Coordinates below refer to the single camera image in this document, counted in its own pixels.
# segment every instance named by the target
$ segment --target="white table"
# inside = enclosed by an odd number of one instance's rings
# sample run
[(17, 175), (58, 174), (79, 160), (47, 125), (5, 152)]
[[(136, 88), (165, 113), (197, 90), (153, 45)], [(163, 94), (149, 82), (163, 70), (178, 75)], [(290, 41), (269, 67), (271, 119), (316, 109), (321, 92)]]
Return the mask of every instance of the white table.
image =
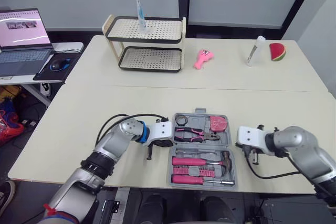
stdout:
[[(125, 71), (118, 67), (104, 36), (94, 36), (68, 76), (67, 84), (92, 83), (109, 86), (201, 88), (233, 90), (281, 90), (327, 92), (327, 88), (293, 40), (283, 60), (270, 60), (267, 41), (259, 62), (245, 65), (255, 40), (186, 39), (185, 68), (179, 73)], [(200, 49), (211, 50), (215, 58), (196, 70), (193, 64)]]
[[(82, 50), (84, 45), (82, 42), (63, 42), (63, 43), (53, 43), (53, 47), (55, 51), (65, 51), (71, 49)], [(50, 55), (46, 60), (45, 64), (51, 59), (53, 55)], [(43, 94), (40, 93), (33, 85), (38, 83), (55, 83), (62, 82), (61, 80), (33, 80), (35, 74), (28, 74), (25, 76), (11, 76), (11, 77), (0, 77), (0, 86), (4, 85), (21, 85), (28, 92), (30, 92), (33, 96), (35, 96), (38, 100), (44, 103), (46, 106), (50, 105), (50, 100), (46, 98)]]
[[(61, 87), (34, 130), (8, 176), (13, 179), (64, 183), (80, 161), (91, 154), (97, 133), (110, 116), (118, 113), (156, 113), (169, 116), (193, 112), (228, 117), (233, 144), (241, 125), (265, 129), (297, 125), (312, 132), (322, 148), (336, 158), (335, 100), (327, 92), (248, 91), (116, 87), (94, 84), (65, 84)], [(154, 123), (154, 118), (144, 118)], [(252, 174), (240, 149), (234, 152), (238, 191), (261, 193), (313, 193), (301, 175), (262, 180)], [(170, 188), (167, 182), (169, 148), (154, 147), (153, 160), (146, 160), (147, 149), (131, 143), (116, 164), (107, 186)], [(260, 175), (294, 171), (286, 160), (260, 155), (255, 168)]]

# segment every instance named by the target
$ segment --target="watermelon slice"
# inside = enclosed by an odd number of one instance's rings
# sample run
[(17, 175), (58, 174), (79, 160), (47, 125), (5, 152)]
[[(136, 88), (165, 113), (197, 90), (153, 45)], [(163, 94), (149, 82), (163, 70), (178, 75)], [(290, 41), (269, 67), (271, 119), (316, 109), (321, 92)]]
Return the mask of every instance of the watermelon slice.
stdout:
[(281, 43), (271, 43), (269, 44), (271, 49), (271, 60), (279, 61), (282, 60), (286, 54), (286, 47)]

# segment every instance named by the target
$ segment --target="mouse pad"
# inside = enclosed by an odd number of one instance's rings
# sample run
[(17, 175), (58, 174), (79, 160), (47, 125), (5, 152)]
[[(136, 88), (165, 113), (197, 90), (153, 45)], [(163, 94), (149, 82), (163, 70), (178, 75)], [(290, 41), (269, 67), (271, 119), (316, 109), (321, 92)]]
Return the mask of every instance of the mouse pad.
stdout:
[[(56, 53), (52, 56), (52, 58), (48, 61), (48, 63), (43, 67), (40, 73), (37, 73), (33, 80), (40, 81), (40, 80), (60, 80), (65, 81), (65, 79), (70, 74), (71, 70), (76, 65), (77, 61), (79, 60), (81, 53), (79, 52), (66, 52), (66, 53)], [(65, 60), (70, 59), (70, 66), (66, 69), (60, 71), (52, 71), (50, 69), (50, 64), (54, 60)]]

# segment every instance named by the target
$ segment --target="laptop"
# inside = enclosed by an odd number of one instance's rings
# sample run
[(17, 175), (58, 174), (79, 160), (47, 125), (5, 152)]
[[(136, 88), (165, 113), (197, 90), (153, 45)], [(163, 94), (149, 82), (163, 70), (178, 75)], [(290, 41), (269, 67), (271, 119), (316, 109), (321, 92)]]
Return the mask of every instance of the laptop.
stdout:
[(53, 50), (36, 8), (0, 11), (0, 76), (36, 74)]

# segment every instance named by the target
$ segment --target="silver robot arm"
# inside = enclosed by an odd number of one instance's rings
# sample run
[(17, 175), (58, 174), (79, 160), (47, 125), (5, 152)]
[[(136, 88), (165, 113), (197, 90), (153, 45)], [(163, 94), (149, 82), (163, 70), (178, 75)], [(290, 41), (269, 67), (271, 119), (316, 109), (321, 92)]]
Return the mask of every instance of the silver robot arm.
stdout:
[(103, 187), (104, 180), (112, 175), (115, 163), (131, 141), (148, 146), (155, 141), (170, 141), (171, 137), (172, 124), (169, 121), (146, 126), (132, 118), (116, 125), (45, 205), (45, 218), (39, 224), (81, 223), (89, 212), (96, 210), (92, 208), (96, 194)]
[(318, 145), (317, 138), (310, 132), (291, 126), (282, 131), (264, 131), (263, 126), (238, 129), (237, 144), (248, 158), (254, 154), (254, 164), (258, 164), (258, 154), (289, 157), (294, 167), (315, 185), (319, 198), (323, 198), (335, 215), (336, 209), (336, 162)]

